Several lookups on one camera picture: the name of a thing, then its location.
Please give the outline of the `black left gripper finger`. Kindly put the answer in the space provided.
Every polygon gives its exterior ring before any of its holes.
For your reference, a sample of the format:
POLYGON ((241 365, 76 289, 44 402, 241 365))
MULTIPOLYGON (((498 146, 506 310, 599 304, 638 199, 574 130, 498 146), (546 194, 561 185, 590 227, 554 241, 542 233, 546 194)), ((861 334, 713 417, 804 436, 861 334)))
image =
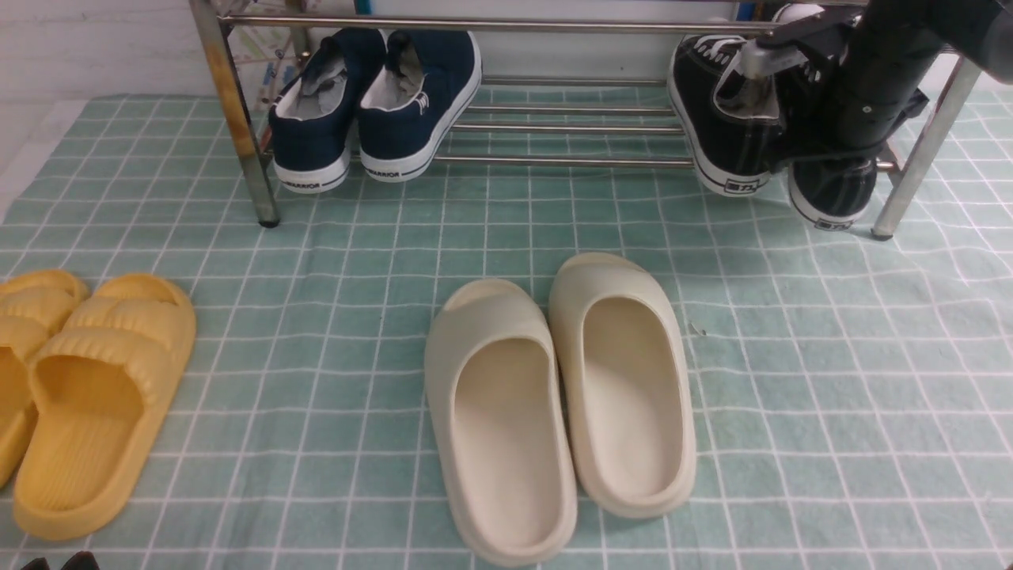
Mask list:
POLYGON ((29 560, 21 570, 50 570, 46 559, 29 560))

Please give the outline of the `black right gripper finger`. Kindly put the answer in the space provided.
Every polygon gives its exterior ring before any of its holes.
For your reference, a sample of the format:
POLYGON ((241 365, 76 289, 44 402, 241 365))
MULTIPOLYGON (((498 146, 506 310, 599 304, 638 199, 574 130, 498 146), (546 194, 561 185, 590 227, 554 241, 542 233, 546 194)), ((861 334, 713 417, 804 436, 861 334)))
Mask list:
POLYGON ((99 570, 99 564, 91 552, 78 552, 66 560, 60 570, 99 570))

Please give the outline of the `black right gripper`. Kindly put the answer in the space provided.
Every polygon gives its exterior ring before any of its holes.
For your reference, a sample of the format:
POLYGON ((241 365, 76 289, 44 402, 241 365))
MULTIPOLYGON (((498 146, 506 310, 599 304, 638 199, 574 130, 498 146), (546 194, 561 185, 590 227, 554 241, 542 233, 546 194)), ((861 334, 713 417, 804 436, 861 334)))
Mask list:
POLYGON ((774 172, 876 165, 942 50, 928 12, 926 1, 871 1, 862 14, 821 12, 761 36, 759 48, 796 48, 820 75, 786 97, 788 116, 764 152, 766 165, 774 172))

